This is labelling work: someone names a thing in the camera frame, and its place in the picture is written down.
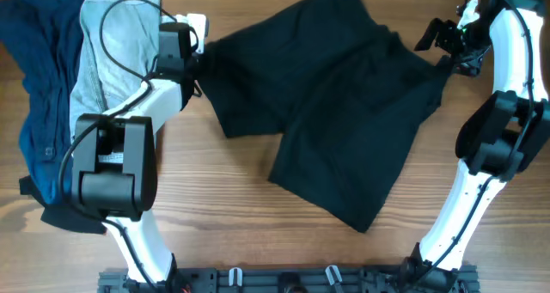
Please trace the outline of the black shorts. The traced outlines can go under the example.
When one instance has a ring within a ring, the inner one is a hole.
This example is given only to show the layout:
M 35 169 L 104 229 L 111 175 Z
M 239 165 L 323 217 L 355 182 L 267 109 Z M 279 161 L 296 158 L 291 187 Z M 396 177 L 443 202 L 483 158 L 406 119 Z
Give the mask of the black shorts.
M 361 0 L 302 0 L 209 43 L 201 64 L 225 136 L 280 134 L 270 182 L 361 233 L 451 73 L 448 58 L 409 51 Z

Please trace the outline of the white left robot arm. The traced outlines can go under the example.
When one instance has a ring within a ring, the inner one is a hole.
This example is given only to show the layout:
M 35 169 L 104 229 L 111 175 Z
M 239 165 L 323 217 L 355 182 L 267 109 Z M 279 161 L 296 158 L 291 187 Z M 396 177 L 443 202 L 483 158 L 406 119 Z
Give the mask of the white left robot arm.
M 208 20 L 189 14 L 158 27 L 160 52 L 137 92 L 76 122 L 70 205 L 101 223 L 125 257 L 126 272 L 103 272 L 100 292 L 176 292 L 181 280 L 152 206 L 158 174 L 156 134 L 192 96 L 193 70 L 205 48 Z

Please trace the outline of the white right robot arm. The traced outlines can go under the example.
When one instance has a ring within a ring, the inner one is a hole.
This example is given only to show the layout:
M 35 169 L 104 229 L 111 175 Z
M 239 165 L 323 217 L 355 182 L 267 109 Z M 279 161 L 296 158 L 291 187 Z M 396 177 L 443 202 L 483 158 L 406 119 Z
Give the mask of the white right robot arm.
M 549 139 L 549 96 L 541 78 L 543 0 L 465 0 L 458 22 L 434 19 L 415 46 L 449 54 L 453 71 L 479 75 L 494 54 L 492 94 L 456 139 L 454 184 L 430 231 L 394 278 L 399 292 L 470 290 L 464 251 L 497 194 Z

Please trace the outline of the light blue denim shorts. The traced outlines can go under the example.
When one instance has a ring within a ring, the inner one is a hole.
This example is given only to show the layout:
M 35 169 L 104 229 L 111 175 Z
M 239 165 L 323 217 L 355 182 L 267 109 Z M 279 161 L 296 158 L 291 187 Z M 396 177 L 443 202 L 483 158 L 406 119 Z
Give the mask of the light blue denim shorts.
M 159 50 L 161 0 L 84 0 L 80 12 L 83 32 L 76 85 L 70 93 L 70 137 L 84 113 L 103 113 L 136 93 L 141 79 L 120 69 L 115 60 L 145 75 Z

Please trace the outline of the navy blue garment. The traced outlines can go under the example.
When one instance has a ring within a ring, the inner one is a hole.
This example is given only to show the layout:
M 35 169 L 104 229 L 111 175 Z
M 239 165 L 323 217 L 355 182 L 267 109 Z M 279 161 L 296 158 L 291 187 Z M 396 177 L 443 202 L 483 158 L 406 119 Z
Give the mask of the navy blue garment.
M 2 0 L 1 42 L 24 74 L 29 113 L 19 146 L 47 204 L 62 202 L 58 171 L 70 147 L 70 92 L 79 70 L 84 0 Z

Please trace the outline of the black garment under pile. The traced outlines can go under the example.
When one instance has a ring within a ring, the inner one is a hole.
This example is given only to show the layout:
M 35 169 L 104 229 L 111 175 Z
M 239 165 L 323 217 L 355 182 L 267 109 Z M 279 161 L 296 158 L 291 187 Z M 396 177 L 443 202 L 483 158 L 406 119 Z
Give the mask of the black garment under pile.
M 107 232 L 100 222 L 87 219 L 65 205 L 48 205 L 30 175 L 20 178 L 19 186 L 21 195 L 33 197 L 44 207 L 40 218 L 42 222 L 75 233 L 104 235 Z

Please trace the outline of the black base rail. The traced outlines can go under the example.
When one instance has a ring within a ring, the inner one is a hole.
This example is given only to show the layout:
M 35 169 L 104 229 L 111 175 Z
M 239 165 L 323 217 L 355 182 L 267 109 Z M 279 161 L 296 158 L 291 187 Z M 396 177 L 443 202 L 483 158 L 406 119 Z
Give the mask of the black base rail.
M 434 284 L 400 287 L 397 272 L 391 266 L 376 270 L 329 266 L 313 269 L 227 271 L 215 268 L 179 269 L 171 284 L 159 283 L 161 292 L 468 292 L 480 293 L 475 266 L 463 266 L 455 275 L 440 277 Z

